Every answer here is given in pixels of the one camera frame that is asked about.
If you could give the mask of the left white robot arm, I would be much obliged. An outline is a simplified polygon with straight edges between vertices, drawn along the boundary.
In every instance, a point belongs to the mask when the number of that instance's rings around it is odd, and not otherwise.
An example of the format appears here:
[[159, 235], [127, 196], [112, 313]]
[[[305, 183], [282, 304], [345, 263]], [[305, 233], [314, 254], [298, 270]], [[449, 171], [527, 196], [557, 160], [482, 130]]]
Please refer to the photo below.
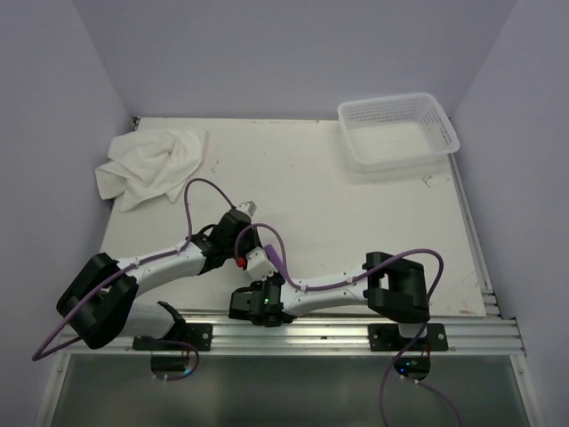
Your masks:
[[235, 256], [239, 233], [252, 223], [255, 207], [247, 202], [227, 211], [212, 231], [200, 231], [162, 253], [117, 260], [94, 255], [56, 304], [79, 338], [92, 350], [119, 336], [156, 340], [158, 349], [189, 341], [181, 314], [167, 302], [141, 303], [138, 297], [177, 279], [216, 270]]

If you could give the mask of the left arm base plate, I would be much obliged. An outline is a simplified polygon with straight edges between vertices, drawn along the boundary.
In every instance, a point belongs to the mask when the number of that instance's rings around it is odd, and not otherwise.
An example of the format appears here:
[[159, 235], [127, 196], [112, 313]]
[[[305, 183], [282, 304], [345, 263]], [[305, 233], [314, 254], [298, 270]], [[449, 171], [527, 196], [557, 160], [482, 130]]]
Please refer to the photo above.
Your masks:
[[141, 306], [132, 325], [134, 350], [174, 351], [189, 350], [189, 345], [198, 351], [209, 351], [212, 344], [211, 323], [189, 323], [167, 302]]

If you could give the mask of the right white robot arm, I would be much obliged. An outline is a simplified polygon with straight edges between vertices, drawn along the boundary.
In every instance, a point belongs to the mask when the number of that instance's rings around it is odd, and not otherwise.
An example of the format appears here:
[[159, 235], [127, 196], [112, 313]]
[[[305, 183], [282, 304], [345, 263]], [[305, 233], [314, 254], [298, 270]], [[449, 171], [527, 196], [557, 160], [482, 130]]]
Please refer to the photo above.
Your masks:
[[319, 278], [294, 279], [285, 262], [269, 248], [263, 272], [230, 298], [228, 316], [256, 326], [279, 327], [318, 310], [365, 306], [398, 323], [396, 338], [416, 349], [428, 338], [429, 292], [425, 269], [403, 254], [371, 252], [362, 266]]

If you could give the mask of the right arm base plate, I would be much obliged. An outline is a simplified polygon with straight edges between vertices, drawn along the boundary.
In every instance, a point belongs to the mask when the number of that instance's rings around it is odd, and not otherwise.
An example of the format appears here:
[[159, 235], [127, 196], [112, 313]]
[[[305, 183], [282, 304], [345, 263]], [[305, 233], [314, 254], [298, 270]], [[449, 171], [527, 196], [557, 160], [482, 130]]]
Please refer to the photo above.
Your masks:
[[[420, 325], [410, 326], [405, 332], [400, 331], [399, 324], [370, 324], [367, 327], [368, 341], [371, 351], [401, 351], [418, 334]], [[443, 324], [428, 323], [421, 336], [410, 347], [410, 351], [449, 350], [446, 331]]]

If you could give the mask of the purple microfiber towel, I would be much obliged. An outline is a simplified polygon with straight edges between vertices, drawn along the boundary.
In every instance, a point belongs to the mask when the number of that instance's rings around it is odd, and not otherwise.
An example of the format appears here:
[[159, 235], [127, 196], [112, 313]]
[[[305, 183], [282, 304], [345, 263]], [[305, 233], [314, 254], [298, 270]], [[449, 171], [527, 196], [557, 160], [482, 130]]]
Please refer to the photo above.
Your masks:
[[268, 260], [273, 264], [277, 271], [282, 272], [284, 269], [284, 264], [281, 255], [277, 252], [275, 247], [272, 245], [266, 245], [263, 247], [264, 252]]

